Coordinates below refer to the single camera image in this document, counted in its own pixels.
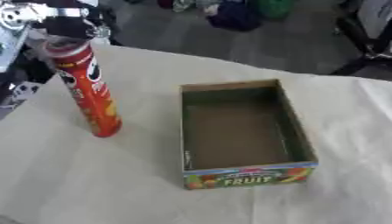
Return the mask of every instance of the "floor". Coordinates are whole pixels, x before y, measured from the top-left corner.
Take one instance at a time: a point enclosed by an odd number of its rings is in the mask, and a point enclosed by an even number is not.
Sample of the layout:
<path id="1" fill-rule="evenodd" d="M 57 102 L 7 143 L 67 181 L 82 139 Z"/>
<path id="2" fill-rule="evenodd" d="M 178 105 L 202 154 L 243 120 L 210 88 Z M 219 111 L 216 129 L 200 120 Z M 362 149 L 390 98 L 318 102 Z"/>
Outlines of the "floor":
<path id="1" fill-rule="evenodd" d="M 101 2 L 115 9 L 121 28 L 116 39 L 126 46 L 307 74 L 329 74 L 358 54 L 345 37 L 333 35 L 334 0 L 297 0 L 286 19 L 264 21 L 246 33 L 213 28 L 199 10 L 161 9 L 156 0 Z M 392 80 L 380 68 L 356 75 Z"/>

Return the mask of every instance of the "red pringles can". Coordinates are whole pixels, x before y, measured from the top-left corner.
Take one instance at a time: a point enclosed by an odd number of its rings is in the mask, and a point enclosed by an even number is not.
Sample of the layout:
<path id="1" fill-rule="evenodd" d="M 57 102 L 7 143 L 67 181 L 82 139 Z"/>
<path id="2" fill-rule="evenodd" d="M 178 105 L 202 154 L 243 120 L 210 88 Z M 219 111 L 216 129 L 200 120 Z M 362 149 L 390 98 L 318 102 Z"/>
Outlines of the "red pringles can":
<path id="1" fill-rule="evenodd" d="M 44 43 L 57 72 L 71 92 L 97 137 L 109 137 L 121 127 L 116 105 L 102 80 L 94 52 L 88 41 L 53 38 Z"/>

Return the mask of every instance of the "white tablecloth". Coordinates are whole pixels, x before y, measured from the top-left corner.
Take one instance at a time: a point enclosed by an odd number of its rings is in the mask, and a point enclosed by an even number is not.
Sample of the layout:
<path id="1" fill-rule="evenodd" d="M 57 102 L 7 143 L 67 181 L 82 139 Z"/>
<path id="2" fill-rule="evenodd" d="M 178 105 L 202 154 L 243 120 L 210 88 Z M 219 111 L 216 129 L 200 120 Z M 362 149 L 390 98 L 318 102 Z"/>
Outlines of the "white tablecloth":
<path id="1" fill-rule="evenodd" d="M 24 224 L 390 223 L 392 84 L 101 46 L 122 114 L 90 134 L 58 77 L 0 122 L 0 214 Z M 282 79 L 320 163 L 304 184 L 187 191 L 179 85 Z"/>

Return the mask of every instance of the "cardboard box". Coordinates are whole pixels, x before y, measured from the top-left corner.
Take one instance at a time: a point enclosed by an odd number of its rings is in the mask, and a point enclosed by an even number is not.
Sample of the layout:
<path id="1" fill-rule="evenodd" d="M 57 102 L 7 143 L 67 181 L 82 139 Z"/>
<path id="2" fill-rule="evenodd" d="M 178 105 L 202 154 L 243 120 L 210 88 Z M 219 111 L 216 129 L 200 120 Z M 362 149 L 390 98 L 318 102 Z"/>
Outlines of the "cardboard box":
<path id="1" fill-rule="evenodd" d="M 304 181 L 318 165 L 278 80 L 181 90 L 186 188 Z"/>

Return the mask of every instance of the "chair leg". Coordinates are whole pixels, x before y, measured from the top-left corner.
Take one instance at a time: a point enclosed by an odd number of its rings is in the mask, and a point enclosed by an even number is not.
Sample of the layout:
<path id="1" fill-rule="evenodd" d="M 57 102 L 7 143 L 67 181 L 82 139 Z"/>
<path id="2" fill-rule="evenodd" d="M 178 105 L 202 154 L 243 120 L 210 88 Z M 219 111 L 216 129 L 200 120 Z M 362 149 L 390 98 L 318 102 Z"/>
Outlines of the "chair leg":
<path id="1" fill-rule="evenodd" d="M 368 63 L 367 59 L 359 58 L 350 61 L 348 64 L 344 65 L 343 67 L 339 68 L 338 70 L 330 73 L 330 75 L 351 75 L 355 74 L 356 72 L 360 71 L 363 67 L 365 67 Z"/>

